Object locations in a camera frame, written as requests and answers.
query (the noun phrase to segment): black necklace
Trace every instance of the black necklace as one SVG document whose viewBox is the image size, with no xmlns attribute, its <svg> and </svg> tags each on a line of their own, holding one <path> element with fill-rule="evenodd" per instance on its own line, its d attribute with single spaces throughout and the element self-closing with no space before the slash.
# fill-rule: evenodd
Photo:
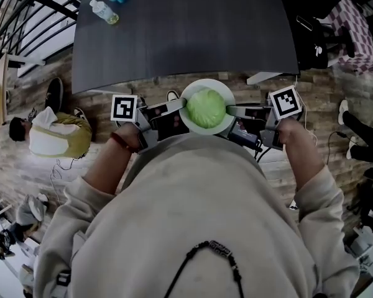
<svg viewBox="0 0 373 298">
<path fill-rule="evenodd" d="M 177 273 L 175 274 L 175 277 L 170 284 L 170 287 L 167 289 L 167 292 L 164 296 L 164 298 L 168 298 L 174 288 L 175 283 L 177 282 L 178 278 L 180 277 L 185 265 L 196 255 L 196 253 L 203 249 L 208 247 L 211 251 L 213 251 L 215 254 L 227 258 L 229 261 L 229 264 L 231 265 L 231 269 L 234 275 L 234 281 L 237 284 L 237 287 L 239 289 L 239 295 L 241 298 L 244 298 L 242 284 L 241 284 L 241 275 L 239 274 L 239 269 L 237 268 L 237 264 L 235 262 L 235 259 L 232 255 L 232 252 L 227 249 L 224 245 L 216 242 L 216 241 L 204 241 L 203 243 L 200 243 L 196 245 L 194 248 L 192 248 L 187 254 L 186 258 L 184 259 L 184 262 L 181 264 L 180 268 L 178 269 Z"/>
</svg>

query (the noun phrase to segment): white plate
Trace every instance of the white plate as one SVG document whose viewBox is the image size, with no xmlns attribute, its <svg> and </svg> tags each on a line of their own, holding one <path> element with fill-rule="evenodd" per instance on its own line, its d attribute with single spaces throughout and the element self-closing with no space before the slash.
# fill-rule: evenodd
<svg viewBox="0 0 373 298">
<path fill-rule="evenodd" d="M 235 105 L 235 97 L 231 90 L 222 82 L 215 79 L 199 79 L 189 84 L 182 92 L 181 97 L 189 101 L 194 93 L 201 91 L 204 88 L 211 88 L 217 91 L 223 98 L 226 106 Z M 215 135 L 227 129 L 233 122 L 235 117 L 225 114 L 223 121 L 214 128 L 205 129 L 196 125 L 189 118 L 186 107 L 180 109 L 180 116 L 183 123 L 193 132 L 200 135 Z"/>
</svg>

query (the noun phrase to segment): beige sweatshirt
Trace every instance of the beige sweatshirt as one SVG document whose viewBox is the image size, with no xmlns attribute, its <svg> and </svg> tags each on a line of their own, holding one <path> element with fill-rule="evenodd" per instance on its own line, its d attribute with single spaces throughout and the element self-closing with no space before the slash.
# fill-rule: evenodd
<svg viewBox="0 0 373 298">
<path fill-rule="evenodd" d="M 125 187 L 113 197 L 82 178 L 70 184 L 40 248 L 36 297 L 163 297 L 206 240 L 232 251 L 245 297 L 349 297 L 358 279 L 344 251 L 343 193 L 326 166 L 296 195 L 298 225 L 251 155 L 218 137 L 166 140 L 135 163 Z M 57 285 L 70 269 L 69 285 L 66 274 Z M 204 249 L 170 297 L 239 293 L 228 261 Z"/>
</svg>

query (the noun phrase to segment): checkered fabric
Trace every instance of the checkered fabric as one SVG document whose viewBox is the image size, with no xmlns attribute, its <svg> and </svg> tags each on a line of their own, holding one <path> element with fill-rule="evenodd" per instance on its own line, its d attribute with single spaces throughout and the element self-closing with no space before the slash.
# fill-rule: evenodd
<svg viewBox="0 0 373 298">
<path fill-rule="evenodd" d="M 359 74 L 366 71 L 373 73 L 373 37 L 364 16 L 351 0 L 341 0 L 331 11 L 329 18 L 333 30 L 338 35 L 342 34 L 342 26 L 349 30 L 355 45 L 355 57 L 350 58 L 347 55 L 347 50 L 342 48 L 339 62 L 341 64 L 348 63 Z"/>
</svg>

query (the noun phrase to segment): hand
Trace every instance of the hand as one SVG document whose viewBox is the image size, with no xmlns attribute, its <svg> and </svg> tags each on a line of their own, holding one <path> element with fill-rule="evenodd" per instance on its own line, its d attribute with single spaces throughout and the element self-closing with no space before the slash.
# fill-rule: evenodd
<svg viewBox="0 0 373 298">
<path fill-rule="evenodd" d="M 278 126 L 279 131 L 279 141 L 284 145 L 287 144 L 290 137 L 295 133 L 298 133 L 300 130 L 305 130 L 302 124 L 292 117 L 282 119 Z"/>
<path fill-rule="evenodd" d="M 130 147 L 134 149 L 140 148 L 138 139 L 139 129 L 130 122 L 126 122 L 115 131 Z"/>
</svg>

